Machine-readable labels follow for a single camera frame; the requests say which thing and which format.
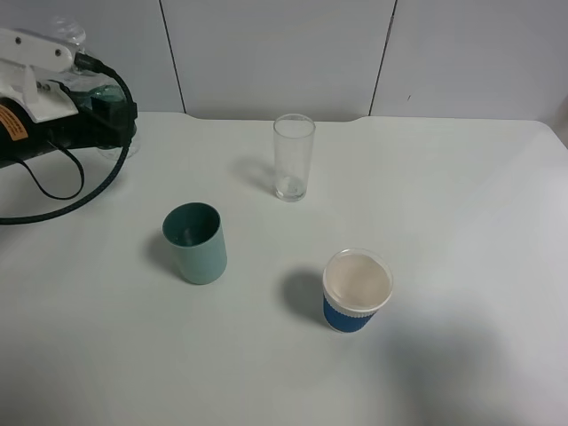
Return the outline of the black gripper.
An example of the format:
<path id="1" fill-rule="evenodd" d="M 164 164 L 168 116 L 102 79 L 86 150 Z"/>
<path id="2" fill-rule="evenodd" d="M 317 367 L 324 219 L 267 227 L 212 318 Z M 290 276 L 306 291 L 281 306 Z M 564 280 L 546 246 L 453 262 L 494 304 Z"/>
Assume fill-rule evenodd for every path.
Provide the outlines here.
<path id="1" fill-rule="evenodd" d="M 81 148 L 101 150 L 122 149 L 129 146 L 136 134 L 135 121 L 138 117 L 137 105 L 126 98 L 126 126 L 114 126 L 108 121 L 125 119 L 125 99 L 117 97 L 91 96 L 91 110 L 80 106 L 74 93 L 63 83 L 59 87 L 67 94 L 78 108 L 78 114 L 50 122 L 33 122 L 33 149 L 35 151 L 54 151 Z"/>

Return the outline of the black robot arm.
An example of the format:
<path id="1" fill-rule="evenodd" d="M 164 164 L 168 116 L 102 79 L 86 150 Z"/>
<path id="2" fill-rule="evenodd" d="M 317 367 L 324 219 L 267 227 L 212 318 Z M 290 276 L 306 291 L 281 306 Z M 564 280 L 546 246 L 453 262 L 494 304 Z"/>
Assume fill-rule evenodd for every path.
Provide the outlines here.
<path id="1" fill-rule="evenodd" d="M 72 91 L 54 80 L 37 84 L 41 100 L 54 101 L 45 119 L 36 119 L 21 100 L 1 96 L 1 166 L 55 151 L 122 148 L 128 126 L 138 118 L 138 106 L 115 85 Z"/>

